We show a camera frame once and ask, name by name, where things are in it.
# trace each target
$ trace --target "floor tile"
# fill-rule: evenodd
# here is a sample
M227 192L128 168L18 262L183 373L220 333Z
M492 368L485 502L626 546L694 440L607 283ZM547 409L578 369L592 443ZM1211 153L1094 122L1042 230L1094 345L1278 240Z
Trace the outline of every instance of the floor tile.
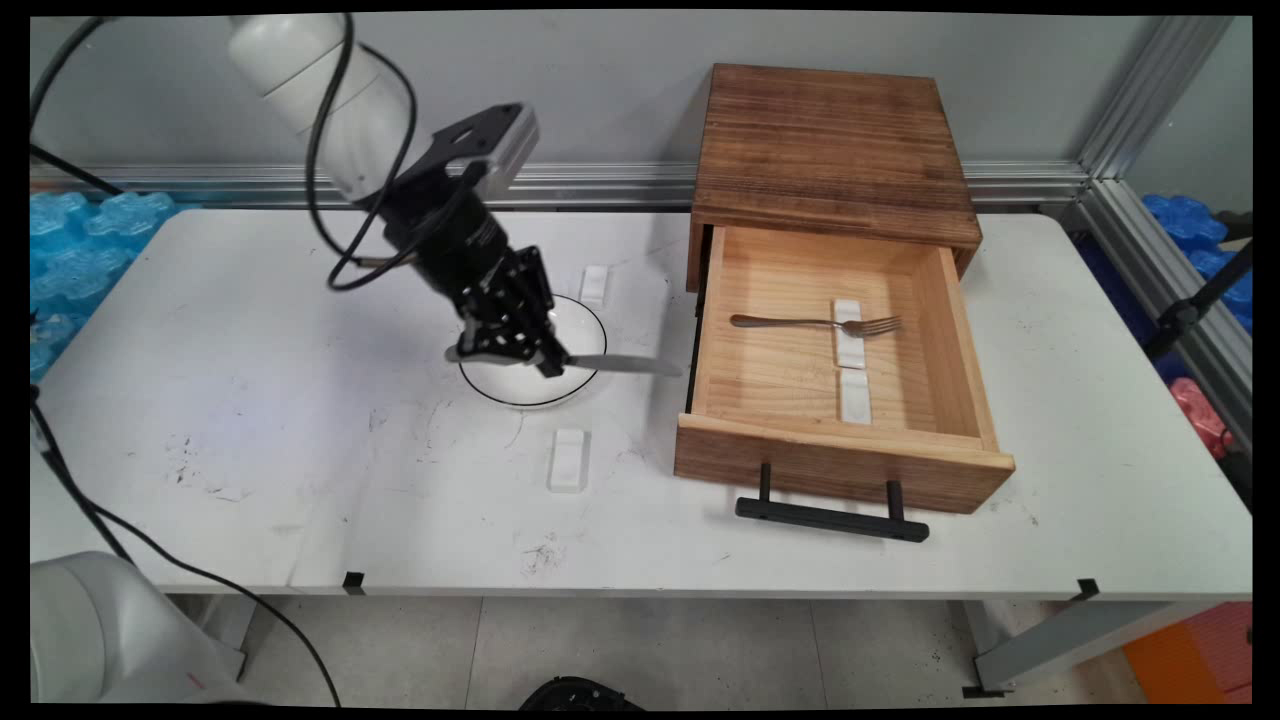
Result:
M808 602L485 598L467 707L515 710L557 675L645 710L824 707Z
M977 684L964 610L942 601L815 601L814 629L832 708L1146 702L1123 652L1018 688L965 700Z
M275 597L320 652L344 706L461 708L480 598ZM259 609L241 683L273 705L330 705L306 647Z

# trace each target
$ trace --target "black drawer handle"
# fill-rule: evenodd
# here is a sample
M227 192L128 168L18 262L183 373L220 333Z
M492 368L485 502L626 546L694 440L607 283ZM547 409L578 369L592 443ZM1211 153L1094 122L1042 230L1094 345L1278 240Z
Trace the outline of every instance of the black drawer handle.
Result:
M924 538L929 537L928 525L902 519L902 483L899 480L884 483L888 492L888 518L878 518L876 515L840 512L837 510L806 507L787 502L771 502L771 474L772 470L768 462L760 465L760 500L750 497L737 498L735 514L739 518L754 518L756 520L786 523L788 525L804 525L806 528L840 530L842 533L906 542L924 542Z

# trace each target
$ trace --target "wood grain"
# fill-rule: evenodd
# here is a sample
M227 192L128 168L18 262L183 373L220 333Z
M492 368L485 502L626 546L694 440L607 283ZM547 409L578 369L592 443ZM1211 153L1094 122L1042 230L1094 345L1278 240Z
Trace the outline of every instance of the wood grain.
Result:
M762 462L772 465L774 489L884 502L884 482L897 479L905 505L945 512L975 511L1014 471L1011 456L983 450L680 416L677 475L756 486Z
M754 65L712 70L691 223L942 245L961 266L982 241L933 79Z
M753 484L773 464L781 488L973 512L1014 469L998 452L950 250L863 237L717 227L691 414L676 474ZM872 424L840 420L835 331L737 328L735 313L831 318L832 301L902 328L865 341Z
M897 315L902 328L868 340L872 421L879 428L936 432L932 378L924 356L916 265L936 247L753 228L716 228L692 411L732 410L840 421L835 331L819 327L736 328L735 313L767 318L831 318L832 300L856 299L864 318Z
M979 437L987 450L1000 450L960 279L946 250L933 249L916 266L915 292L937 430Z

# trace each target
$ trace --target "gray wall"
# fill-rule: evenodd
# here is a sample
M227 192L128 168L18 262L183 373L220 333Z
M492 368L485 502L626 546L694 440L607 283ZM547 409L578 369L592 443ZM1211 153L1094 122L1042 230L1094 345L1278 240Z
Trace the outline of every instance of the gray wall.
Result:
M1253 209L1253 18L1231 20L1125 179L1139 195Z
M79 18L31 23L31 78ZM1147 17L783 10L358 13L357 38L413 81L428 127L534 104L532 161L696 161L716 61L932 76L965 160L1076 151ZM241 81L221 17L127 18L59 76L36 142L69 160L298 164Z

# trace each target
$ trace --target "fork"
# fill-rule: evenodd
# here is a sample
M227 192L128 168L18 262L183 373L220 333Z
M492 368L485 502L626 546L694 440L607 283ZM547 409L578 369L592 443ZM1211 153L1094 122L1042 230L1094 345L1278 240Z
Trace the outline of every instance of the fork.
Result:
M902 327L902 319L897 315L879 318L877 320L845 320L836 323L832 320L785 320L780 318L756 318L755 315L732 315L728 319L733 327L739 328L767 328L773 325L828 325L840 328L849 337L872 337L891 333Z

